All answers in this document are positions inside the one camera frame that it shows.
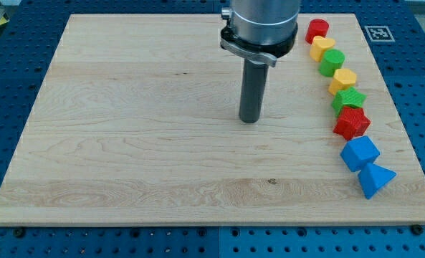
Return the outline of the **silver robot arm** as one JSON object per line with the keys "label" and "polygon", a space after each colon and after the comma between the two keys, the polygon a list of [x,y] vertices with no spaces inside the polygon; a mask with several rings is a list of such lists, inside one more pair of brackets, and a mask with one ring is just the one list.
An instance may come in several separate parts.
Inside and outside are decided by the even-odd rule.
{"label": "silver robot arm", "polygon": [[300,0],[231,0],[231,30],[240,40],[274,45],[292,36]]}

